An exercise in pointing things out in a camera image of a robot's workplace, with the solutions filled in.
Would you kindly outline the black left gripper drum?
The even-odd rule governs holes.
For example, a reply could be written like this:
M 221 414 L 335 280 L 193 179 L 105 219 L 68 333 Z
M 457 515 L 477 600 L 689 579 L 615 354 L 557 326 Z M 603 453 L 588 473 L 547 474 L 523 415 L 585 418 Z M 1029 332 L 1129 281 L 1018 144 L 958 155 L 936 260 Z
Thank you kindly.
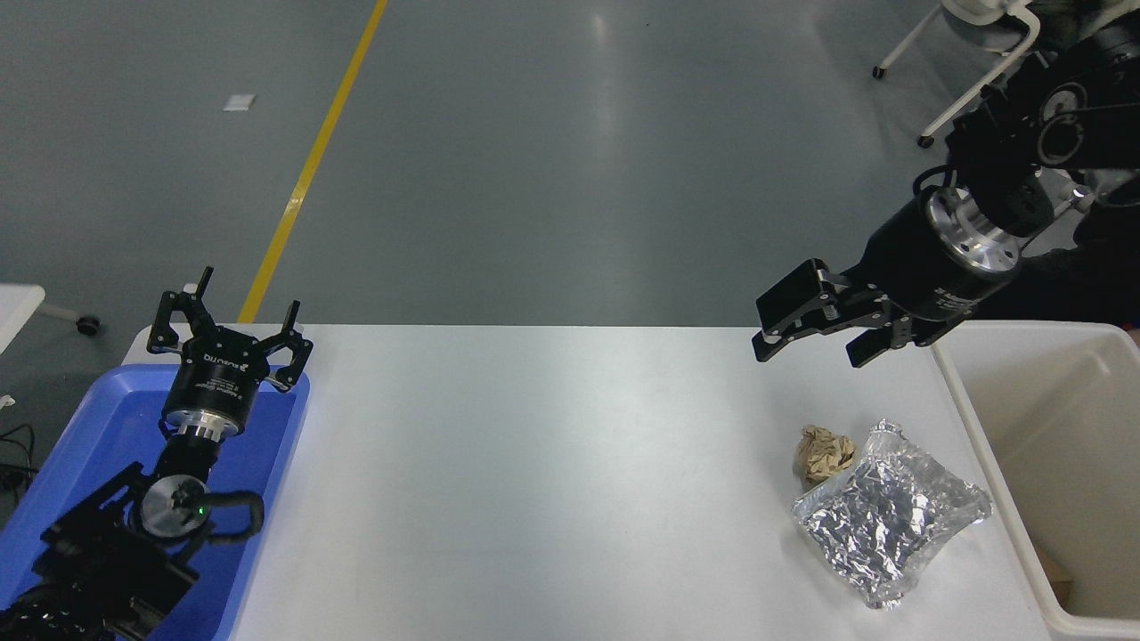
M 246 425 L 256 390 L 269 374 L 268 357 L 254 344 L 255 336 L 233 328 L 192 336 L 162 409 L 166 424 L 184 425 L 185 417 L 205 413 L 228 425 Z

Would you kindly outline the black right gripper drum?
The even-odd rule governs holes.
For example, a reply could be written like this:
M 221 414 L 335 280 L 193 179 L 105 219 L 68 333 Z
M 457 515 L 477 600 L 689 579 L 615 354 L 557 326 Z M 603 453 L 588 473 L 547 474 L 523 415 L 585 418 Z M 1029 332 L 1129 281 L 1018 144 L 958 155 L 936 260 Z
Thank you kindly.
M 1013 235 L 970 196 L 917 196 L 873 232 L 858 277 L 911 320 L 917 344 L 933 344 L 1013 279 Z

